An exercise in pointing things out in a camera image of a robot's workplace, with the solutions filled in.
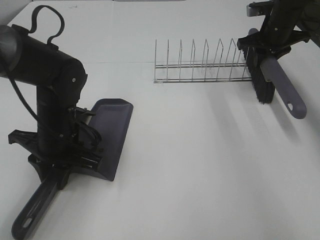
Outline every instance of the wire rack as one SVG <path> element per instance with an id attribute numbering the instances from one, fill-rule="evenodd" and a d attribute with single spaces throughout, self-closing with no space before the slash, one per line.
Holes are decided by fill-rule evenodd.
<path id="1" fill-rule="evenodd" d="M 201 60 L 196 60 L 199 53 L 196 52 L 195 40 L 192 40 L 191 52 L 183 52 L 183 41 L 179 42 L 179 52 L 172 61 L 170 42 L 165 46 L 166 54 L 162 61 L 157 59 L 157 40 L 155 40 L 154 53 L 154 82 L 155 83 L 221 83 L 221 82 L 249 82 L 249 74 L 246 58 L 242 51 L 238 50 L 234 38 L 225 48 L 221 38 L 215 51 L 210 51 L 208 40 L 204 41 Z"/>

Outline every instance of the handle hole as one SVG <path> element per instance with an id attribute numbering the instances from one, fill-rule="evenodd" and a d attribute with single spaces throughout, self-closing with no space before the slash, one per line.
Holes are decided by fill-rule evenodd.
<path id="1" fill-rule="evenodd" d="M 288 102 L 287 106 L 290 109 L 290 111 L 294 109 L 294 106 L 291 104 L 291 102 Z"/>
<path id="2" fill-rule="evenodd" d="M 31 222 L 32 222 L 32 218 L 31 218 L 31 217 L 27 218 L 27 219 L 24 221 L 22 227 L 23 227 L 24 229 L 26 229 L 27 227 L 29 227 L 29 225 L 31 224 Z"/>

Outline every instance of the white table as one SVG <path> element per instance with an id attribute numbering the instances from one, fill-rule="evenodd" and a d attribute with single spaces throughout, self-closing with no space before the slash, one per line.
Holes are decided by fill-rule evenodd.
<path id="1" fill-rule="evenodd" d="M 154 41 L 243 37 L 263 18 L 246 0 L 36 1 L 64 17 L 53 42 L 89 75 L 79 106 L 101 98 L 134 105 L 114 182 L 73 174 L 34 240 L 315 240 L 320 236 L 320 49 L 299 43 L 280 61 L 308 114 L 294 119 L 278 95 L 256 100 L 250 82 L 154 84 Z M 59 27 L 40 12 L 33 37 Z M 35 109 L 36 89 L 19 84 Z M 36 131 L 8 80 L 1 80 L 0 239 L 40 184 L 29 153 L 8 145 L 14 129 Z"/>

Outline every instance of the brush bristles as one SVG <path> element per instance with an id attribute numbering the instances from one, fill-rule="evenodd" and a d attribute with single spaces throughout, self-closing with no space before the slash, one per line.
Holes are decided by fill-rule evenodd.
<path id="1" fill-rule="evenodd" d="M 256 97 L 262 104 L 270 104 L 274 98 L 275 86 L 272 82 L 266 82 L 266 79 L 260 67 L 254 66 L 254 51 L 251 48 L 243 49 L 244 57 L 246 57 L 246 64 L 251 74 L 252 85 L 256 93 Z"/>

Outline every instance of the dish rack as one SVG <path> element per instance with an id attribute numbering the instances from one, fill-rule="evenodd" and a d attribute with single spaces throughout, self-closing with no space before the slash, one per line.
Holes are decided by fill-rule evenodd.
<path id="1" fill-rule="evenodd" d="M 208 40 L 204 41 L 202 59 L 196 60 L 196 43 L 192 40 L 191 52 L 183 52 L 183 41 L 179 42 L 178 58 L 171 61 L 170 42 L 167 41 L 166 54 L 162 61 L 157 59 L 157 40 L 154 53 L 154 83 L 224 83 L 249 82 L 251 76 L 247 68 L 246 56 L 238 50 L 234 38 L 225 48 L 221 38 L 215 51 L 210 52 Z"/>

